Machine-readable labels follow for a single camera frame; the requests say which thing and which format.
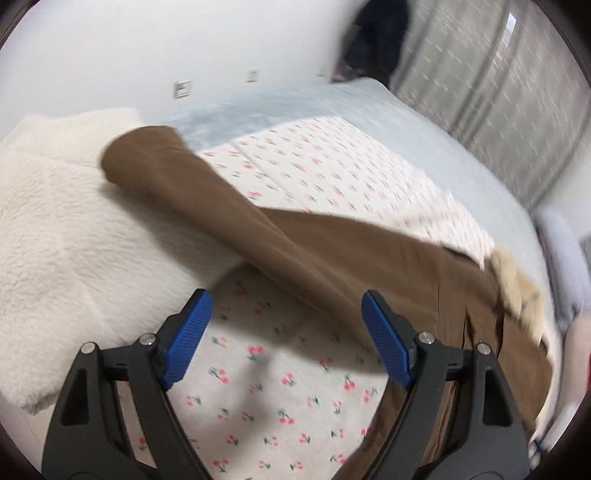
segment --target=wall outlet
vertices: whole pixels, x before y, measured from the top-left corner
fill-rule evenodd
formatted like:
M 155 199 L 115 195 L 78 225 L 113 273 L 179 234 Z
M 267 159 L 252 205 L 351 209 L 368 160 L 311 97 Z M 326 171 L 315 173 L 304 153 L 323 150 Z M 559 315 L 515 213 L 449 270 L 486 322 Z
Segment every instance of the wall outlet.
M 258 82 L 259 70 L 248 70 L 248 74 L 246 75 L 246 82 L 247 83 L 254 83 Z
M 173 97 L 183 98 L 191 94 L 191 80 L 174 82 Z

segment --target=gray curtain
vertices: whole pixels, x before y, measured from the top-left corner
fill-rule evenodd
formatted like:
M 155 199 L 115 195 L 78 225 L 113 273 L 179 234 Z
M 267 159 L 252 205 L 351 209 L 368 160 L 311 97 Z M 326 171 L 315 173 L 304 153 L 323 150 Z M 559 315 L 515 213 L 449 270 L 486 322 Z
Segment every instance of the gray curtain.
M 586 135 L 591 89 L 530 0 L 414 0 L 390 90 L 462 143 L 526 207 Z

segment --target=light blue mattress cover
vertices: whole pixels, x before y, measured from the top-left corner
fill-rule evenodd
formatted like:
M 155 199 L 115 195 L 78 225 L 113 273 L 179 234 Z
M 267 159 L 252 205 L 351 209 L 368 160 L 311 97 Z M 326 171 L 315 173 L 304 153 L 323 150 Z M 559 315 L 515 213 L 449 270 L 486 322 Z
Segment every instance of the light blue mattress cover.
M 556 404 L 562 347 L 537 234 L 509 190 L 446 132 L 371 79 L 237 96 L 192 109 L 166 124 L 198 151 L 283 122 L 325 115 L 344 118 L 424 170 L 470 210 L 497 246 L 509 248 L 523 272 L 545 291 L 544 340 L 555 367 L 545 413 L 538 417 L 543 429 Z

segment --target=silver screw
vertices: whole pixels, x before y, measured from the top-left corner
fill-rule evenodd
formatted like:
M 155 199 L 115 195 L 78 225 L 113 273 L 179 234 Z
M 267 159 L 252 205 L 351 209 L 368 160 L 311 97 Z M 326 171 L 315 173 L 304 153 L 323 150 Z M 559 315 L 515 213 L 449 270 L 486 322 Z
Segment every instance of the silver screw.
M 84 345 L 80 347 L 80 352 L 85 353 L 86 355 L 95 351 L 95 343 L 94 342 L 86 342 Z
M 478 350 L 478 352 L 482 355 L 490 355 L 492 352 L 491 347 L 488 346 L 486 343 L 479 343 L 478 345 L 476 345 L 476 350 Z
M 418 334 L 418 341 L 425 345 L 432 345 L 435 343 L 435 335 L 431 332 L 421 332 Z
M 156 341 L 156 336 L 153 333 L 145 333 L 139 337 L 139 342 L 142 345 L 152 345 Z

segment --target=beige plush toy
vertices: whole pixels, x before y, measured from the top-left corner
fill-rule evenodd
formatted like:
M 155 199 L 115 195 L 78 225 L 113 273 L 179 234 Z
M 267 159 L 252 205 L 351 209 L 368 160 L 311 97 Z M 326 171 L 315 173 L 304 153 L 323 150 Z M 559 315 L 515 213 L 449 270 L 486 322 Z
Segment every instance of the beige plush toy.
M 491 253 L 489 264 L 501 286 L 501 298 L 506 310 L 512 314 L 539 345 L 544 332 L 544 303 L 541 290 L 515 265 L 506 248 Z

